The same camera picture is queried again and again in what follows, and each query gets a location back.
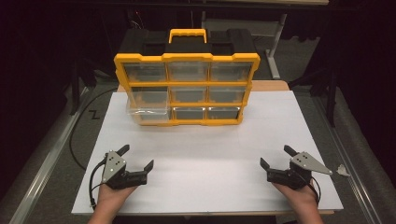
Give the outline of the crumpled white paper scrap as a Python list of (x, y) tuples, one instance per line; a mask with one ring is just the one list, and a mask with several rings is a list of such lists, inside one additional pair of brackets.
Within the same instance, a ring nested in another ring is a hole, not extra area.
[(345, 167), (344, 164), (340, 164), (336, 170), (337, 174), (350, 177), (350, 173), (347, 171), (347, 168)]

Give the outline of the grey metal stand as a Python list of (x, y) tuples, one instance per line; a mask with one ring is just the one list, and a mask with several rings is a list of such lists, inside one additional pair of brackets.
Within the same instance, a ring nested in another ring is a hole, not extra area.
[(207, 12), (202, 13), (201, 26), (209, 31), (226, 31), (228, 29), (248, 29), (257, 40), (264, 39), (268, 47), (263, 49), (272, 79), (280, 79), (275, 53), (285, 26), (287, 14), (270, 16), (267, 19), (215, 19)]

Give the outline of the set of clear organizer drawers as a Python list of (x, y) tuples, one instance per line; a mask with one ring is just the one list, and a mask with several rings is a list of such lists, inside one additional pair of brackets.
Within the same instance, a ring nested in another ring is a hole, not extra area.
[(131, 83), (129, 102), (167, 101), (171, 117), (166, 123), (200, 123), (242, 118), (251, 66), (250, 62), (127, 63), (123, 69)]

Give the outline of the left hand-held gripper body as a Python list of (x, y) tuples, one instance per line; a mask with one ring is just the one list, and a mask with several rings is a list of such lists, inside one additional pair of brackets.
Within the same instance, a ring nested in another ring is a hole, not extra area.
[(126, 189), (146, 185), (148, 182), (148, 170), (128, 172), (127, 162), (122, 157), (123, 151), (109, 151), (102, 173), (102, 182), (112, 189)]

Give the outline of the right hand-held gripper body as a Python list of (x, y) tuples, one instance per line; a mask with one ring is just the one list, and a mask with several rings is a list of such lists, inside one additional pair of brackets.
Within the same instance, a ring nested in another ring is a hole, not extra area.
[(266, 173), (268, 182), (284, 185), (291, 189), (301, 189), (310, 183), (313, 172), (332, 174), (330, 169), (309, 153), (298, 152), (296, 156), (290, 157), (289, 169), (277, 170), (270, 167)]

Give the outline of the person's right hand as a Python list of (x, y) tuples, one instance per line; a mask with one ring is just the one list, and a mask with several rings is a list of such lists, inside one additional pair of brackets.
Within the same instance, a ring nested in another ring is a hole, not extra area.
[(287, 186), (274, 183), (273, 186), (288, 200), (288, 203), (298, 217), (308, 217), (318, 213), (316, 196), (311, 188), (291, 189)]

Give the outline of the black stand leg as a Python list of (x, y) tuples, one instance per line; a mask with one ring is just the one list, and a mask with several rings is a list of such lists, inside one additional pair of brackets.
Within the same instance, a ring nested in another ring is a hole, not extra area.
[(82, 81), (85, 87), (95, 87), (96, 78), (93, 72), (93, 63), (88, 58), (78, 58), (71, 64), (71, 92), (72, 109), (70, 114), (75, 115), (79, 107), (80, 86)]
[(335, 94), (337, 85), (337, 73), (328, 67), (320, 68), (319, 70), (305, 74), (294, 79), (288, 83), (290, 89), (296, 86), (307, 85), (311, 83), (310, 94), (312, 96), (327, 96), (325, 115), (327, 121), (334, 127), (334, 108), (335, 108)]

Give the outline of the person's left hand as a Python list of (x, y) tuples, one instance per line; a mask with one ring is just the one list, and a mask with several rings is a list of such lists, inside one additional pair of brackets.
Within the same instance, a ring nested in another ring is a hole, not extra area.
[(102, 185), (99, 188), (98, 202), (94, 213), (99, 217), (114, 217), (135, 190), (136, 187), (112, 189), (108, 185)]

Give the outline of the yellow and black organizer cabinet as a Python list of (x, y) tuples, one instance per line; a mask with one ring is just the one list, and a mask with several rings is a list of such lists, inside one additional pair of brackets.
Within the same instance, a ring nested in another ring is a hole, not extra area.
[(252, 63), (247, 82), (242, 118), (237, 122), (215, 120), (209, 122), (171, 122), (148, 125), (234, 125), (243, 120), (244, 109), (252, 89), (252, 79), (261, 58), (246, 29), (229, 29), (208, 32), (205, 29), (172, 29), (168, 32), (129, 30), (114, 58), (116, 75), (126, 91), (129, 102), (131, 83), (123, 69), (127, 63), (171, 63), (171, 62), (250, 62)]

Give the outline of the metal floor rail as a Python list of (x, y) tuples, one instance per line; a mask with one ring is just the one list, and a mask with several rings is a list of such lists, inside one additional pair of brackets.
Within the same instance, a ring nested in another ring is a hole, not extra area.
[(325, 106), (322, 104), (320, 98), (313, 98), (313, 102), (326, 128), (330, 132), (332, 141), (335, 143), (337, 157), (345, 166), (346, 171), (349, 173), (347, 181), (353, 191), (353, 194), (355, 195), (355, 198), (357, 199), (357, 202), (360, 205), (361, 211), (363, 212), (366, 221), (368, 224), (382, 224), (382, 221), (378, 216), (378, 213), (376, 212), (372, 200), (368, 194), (367, 188), (362, 183), (352, 163), (352, 160), (347, 155), (346, 148), (344, 147), (340, 136), (327, 119)]
[(12, 214), (6, 224), (24, 224), (33, 211), (37, 200), (46, 187), (50, 176), (59, 160), (67, 139), (92, 96), (92, 88), (84, 87), (77, 94), (78, 107), (73, 109), (73, 101), (66, 104), (66, 109), (50, 127), (49, 132), (17, 176), (12, 189), (7, 193), (8, 205), (15, 203)]

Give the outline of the clear plastic drawer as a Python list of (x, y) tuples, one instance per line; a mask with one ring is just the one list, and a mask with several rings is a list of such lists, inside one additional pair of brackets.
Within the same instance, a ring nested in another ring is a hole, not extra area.
[(170, 105), (167, 101), (160, 103), (133, 103), (126, 107), (127, 114), (135, 123), (166, 123), (170, 120)]

